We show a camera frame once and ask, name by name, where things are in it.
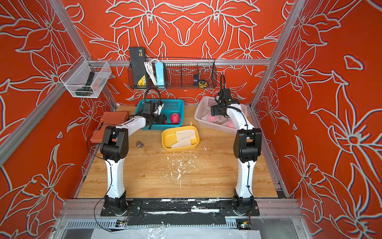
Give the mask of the white foam net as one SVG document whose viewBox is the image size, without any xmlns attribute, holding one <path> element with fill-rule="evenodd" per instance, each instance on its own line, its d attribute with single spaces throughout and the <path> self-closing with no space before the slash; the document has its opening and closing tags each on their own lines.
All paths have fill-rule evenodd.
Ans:
<svg viewBox="0 0 382 239">
<path fill-rule="evenodd" d="M 184 139 L 194 139 L 196 138 L 196 131 L 194 129 L 184 129 L 176 131 L 177 141 L 181 141 Z"/>
<path fill-rule="evenodd" d="M 171 145 L 171 148 L 180 148 L 192 146 L 192 140 L 190 138 L 184 138 Z"/>
</svg>

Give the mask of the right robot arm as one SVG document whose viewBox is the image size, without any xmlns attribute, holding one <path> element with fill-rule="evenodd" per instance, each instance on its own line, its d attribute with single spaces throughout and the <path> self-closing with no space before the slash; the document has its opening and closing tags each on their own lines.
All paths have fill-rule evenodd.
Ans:
<svg viewBox="0 0 382 239">
<path fill-rule="evenodd" d="M 210 108 L 211 115 L 230 118 L 236 129 L 233 152 L 238 160 L 238 180 L 232 198 L 232 208 L 239 216 L 249 215 L 255 203 L 253 174 L 258 157 L 261 155 L 263 134 L 249 122 L 240 102 L 232 97 L 231 90 L 226 87 L 224 75 L 220 76 L 219 86 L 216 105 Z"/>
</svg>

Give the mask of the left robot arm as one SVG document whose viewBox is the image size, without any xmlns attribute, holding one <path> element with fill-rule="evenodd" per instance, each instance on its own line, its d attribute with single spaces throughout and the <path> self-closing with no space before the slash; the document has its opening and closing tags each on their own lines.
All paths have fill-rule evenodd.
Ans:
<svg viewBox="0 0 382 239">
<path fill-rule="evenodd" d="M 154 124 L 163 124 L 167 116 L 162 114 L 164 102 L 158 100 L 147 101 L 147 93 L 151 90 L 159 91 L 150 87 L 145 92 L 143 105 L 138 113 L 127 121 L 120 124 L 110 124 L 104 130 L 100 146 L 100 153 L 107 167 L 108 190 L 104 196 L 101 210 L 102 217 L 125 216 L 128 210 L 126 191 L 123 183 L 123 166 L 129 151 L 129 137 L 136 131 Z"/>
</svg>

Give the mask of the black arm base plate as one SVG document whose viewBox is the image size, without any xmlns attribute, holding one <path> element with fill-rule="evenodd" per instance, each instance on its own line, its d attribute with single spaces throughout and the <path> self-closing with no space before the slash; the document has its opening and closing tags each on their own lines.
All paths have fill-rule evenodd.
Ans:
<svg viewBox="0 0 382 239">
<path fill-rule="evenodd" d="M 240 205 L 231 198 L 138 198 L 105 199 L 101 216 L 139 216 L 151 214 L 215 213 L 222 216 L 259 216 L 259 207 L 251 199 L 249 205 Z"/>
</svg>

